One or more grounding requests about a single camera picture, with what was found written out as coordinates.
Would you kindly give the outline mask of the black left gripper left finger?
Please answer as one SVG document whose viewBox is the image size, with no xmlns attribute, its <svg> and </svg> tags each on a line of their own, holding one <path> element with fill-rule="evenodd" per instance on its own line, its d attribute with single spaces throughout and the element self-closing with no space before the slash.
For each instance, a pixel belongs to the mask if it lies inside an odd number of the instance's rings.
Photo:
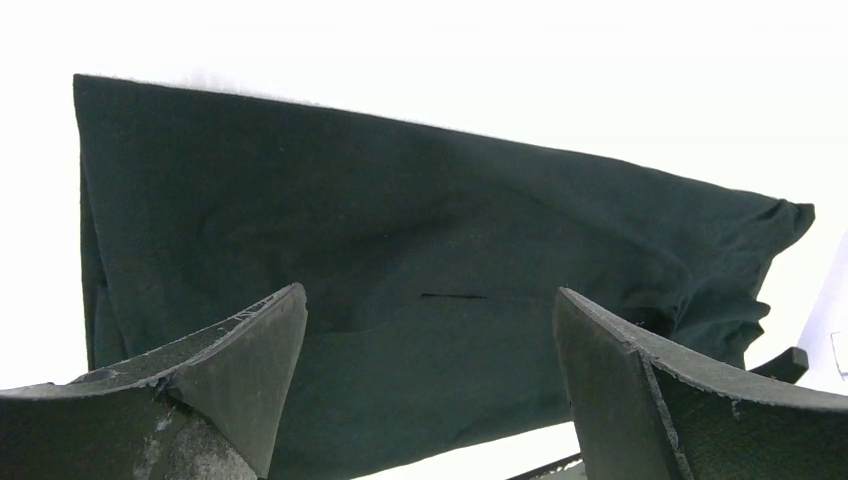
<svg viewBox="0 0 848 480">
<path fill-rule="evenodd" d="M 307 323 L 289 285 L 74 381 L 1 394 L 5 479 L 264 479 Z"/>
</svg>

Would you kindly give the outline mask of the black t shirt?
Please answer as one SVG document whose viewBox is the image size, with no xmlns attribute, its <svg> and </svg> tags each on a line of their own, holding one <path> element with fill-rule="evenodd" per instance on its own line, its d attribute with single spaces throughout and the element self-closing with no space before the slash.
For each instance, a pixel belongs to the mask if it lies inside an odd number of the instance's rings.
<svg viewBox="0 0 848 480">
<path fill-rule="evenodd" d="M 567 287 L 742 367 L 810 204 L 340 110 L 78 75 L 88 362 L 292 283 L 273 479 L 351 479 L 570 418 Z"/>
</svg>

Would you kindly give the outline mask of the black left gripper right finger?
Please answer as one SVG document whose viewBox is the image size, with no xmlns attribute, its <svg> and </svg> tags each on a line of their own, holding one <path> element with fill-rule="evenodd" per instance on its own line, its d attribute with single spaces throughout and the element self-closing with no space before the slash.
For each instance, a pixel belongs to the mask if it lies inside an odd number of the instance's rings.
<svg viewBox="0 0 848 480">
<path fill-rule="evenodd" d="M 591 479 L 843 479 L 847 399 L 713 360 L 569 289 L 554 336 Z"/>
</svg>

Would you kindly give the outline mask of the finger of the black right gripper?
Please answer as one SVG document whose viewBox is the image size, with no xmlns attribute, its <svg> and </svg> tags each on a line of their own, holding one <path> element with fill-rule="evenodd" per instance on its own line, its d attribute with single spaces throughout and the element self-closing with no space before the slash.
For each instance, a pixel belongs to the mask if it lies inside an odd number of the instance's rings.
<svg viewBox="0 0 848 480">
<path fill-rule="evenodd" d="M 792 346 L 771 360 L 753 368 L 754 373 L 773 380 L 796 384 L 809 370 L 807 352 Z"/>
</svg>

